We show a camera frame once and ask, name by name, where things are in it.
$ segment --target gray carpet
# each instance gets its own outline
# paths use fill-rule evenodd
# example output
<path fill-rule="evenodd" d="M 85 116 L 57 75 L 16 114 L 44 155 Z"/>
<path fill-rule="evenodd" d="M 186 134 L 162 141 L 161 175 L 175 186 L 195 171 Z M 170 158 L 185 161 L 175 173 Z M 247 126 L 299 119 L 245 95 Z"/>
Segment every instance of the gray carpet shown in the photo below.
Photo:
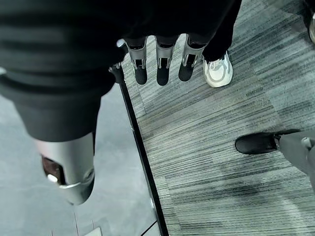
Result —
<path fill-rule="evenodd" d="M 148 82 L 126 83 L 137 114 L 171 236 L 315 235 L 308 178 L 281 153 L 245 156 L 237 137 L 257 131 L 315 128 L 315 46 L 298 0 L 244 0 L 230 48 L 232 83 L 210 88 L 201 63 L 178 79 L 183 35 L 170 81 L 156 83 L 148 40 Z"/>

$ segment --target robotic arm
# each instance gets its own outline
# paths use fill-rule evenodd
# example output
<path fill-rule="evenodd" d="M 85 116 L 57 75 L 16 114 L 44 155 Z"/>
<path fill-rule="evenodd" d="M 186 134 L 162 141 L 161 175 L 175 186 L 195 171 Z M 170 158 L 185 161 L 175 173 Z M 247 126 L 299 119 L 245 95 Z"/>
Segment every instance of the robotic arm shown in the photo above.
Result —
<path fill-rule="evenodd" d="M 117 19 L 128 14 L 107 1 L 0 5 L 0 93 L 13 101 L 47 178 L 81 204 L 94 185 L 100 100 L 115 82 L 108 68 L 125 55 L 116 41 L 126 26 Z"/>

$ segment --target robotic finger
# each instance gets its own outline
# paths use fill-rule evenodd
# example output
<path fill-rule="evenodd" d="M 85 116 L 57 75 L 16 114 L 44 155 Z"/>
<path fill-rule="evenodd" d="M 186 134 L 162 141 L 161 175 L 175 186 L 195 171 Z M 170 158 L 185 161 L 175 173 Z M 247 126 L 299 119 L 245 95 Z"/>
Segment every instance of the robotic finger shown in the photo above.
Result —
<path fill-rule="evenodd" d="M 157 42 L 157 83 L 164 86 L 168 82 L 169 67 L 171 65 L 173 51 L 178 39 L 174 37 L 156 36 Z"/>
<path fill-rule="evenodd" d="M 148 80 L 147 75 L 147 37 L 138 39 L 124 39 L 129 50 L 131 63 L 134 67 L 136 81 L 144 85 Z"/>

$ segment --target foot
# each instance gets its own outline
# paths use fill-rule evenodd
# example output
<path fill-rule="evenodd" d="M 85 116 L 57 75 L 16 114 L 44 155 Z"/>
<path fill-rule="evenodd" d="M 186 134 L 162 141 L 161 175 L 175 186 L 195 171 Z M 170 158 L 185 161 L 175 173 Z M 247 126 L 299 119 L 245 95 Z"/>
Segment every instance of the foot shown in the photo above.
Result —
<path fill-rule="evenodd" d="M 216 61 L 203 60 L 203 73 L 207 83 L 214 88 L 228 85 L 233 76 L 233 67 L 227 52 Z"/>
<path fill-rule="evenodd" d="M 239 137 L 235 141 L 235 148 L 243 154 L 263 154 L 277 151 L 276 140 L 280 140 L 281 135 L 299 132 L 297 129 L 291 129 L 280 132 L 256 133 Z"/>

